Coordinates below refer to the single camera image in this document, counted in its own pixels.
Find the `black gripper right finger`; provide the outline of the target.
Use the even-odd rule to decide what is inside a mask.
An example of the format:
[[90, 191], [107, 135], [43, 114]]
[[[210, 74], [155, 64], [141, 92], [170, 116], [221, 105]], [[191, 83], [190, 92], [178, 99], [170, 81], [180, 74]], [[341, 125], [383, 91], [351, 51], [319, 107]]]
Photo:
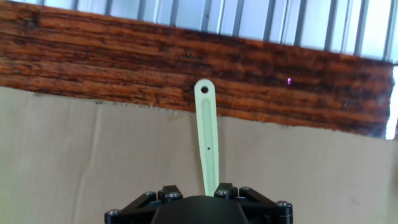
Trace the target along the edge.
[[220, 183], [213, 196], [236, 202], [249, 223], [293, 224], [291, 203], [283, 200], [273, 202], [253, 188]]

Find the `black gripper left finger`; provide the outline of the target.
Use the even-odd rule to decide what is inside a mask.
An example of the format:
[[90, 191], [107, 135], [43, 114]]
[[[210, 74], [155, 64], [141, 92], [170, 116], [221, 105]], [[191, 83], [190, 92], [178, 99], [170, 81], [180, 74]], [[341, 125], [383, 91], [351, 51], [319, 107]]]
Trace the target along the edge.
[[105, 224], [150, 223], [161, 205], [183, 199], [176, 185], [164, 186], [161, 190], [148, 191], [133, 200], [123, 209], [111, 209], [104, 214]]

